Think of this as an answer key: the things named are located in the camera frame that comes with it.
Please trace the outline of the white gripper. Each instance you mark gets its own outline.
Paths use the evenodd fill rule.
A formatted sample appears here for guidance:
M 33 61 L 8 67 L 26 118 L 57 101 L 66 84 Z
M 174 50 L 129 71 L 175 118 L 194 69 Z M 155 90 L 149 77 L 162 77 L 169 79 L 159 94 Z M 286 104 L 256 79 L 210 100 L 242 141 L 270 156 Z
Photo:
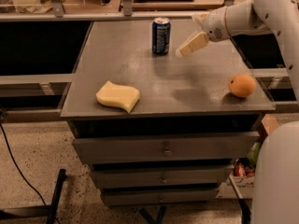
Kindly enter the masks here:
M 192 20 L 202 26 L 204 32 L 195 33 L 183 42 L 177 48 L 176 55 L 181 58 L 202 49 L 208 44 L 209 39 L 212 42 L 229 39 L 231 36 L 226 26 L 226 11 L 227 7 L 221 7 L 210 13 L 193 14 Z

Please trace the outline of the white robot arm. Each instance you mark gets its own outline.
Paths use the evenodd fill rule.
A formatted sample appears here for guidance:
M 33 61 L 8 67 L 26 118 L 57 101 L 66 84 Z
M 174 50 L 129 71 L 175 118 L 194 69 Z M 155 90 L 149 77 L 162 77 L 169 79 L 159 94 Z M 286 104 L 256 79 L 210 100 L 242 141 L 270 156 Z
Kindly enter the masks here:
M 187 56 L 207 45 L 236 35 L 272 34 L 284 62 L 274 71 L 260 71 L 292 88 L 299 101 L 299 11 L 297 0 L 248 0 L 239 4 L 195 13 L 202 29 L 176 50 Z M 299 224 L 299 122 L 277 127 L 264 139 L 257 159 L 252 207 L 240 200 L 247 224 Z

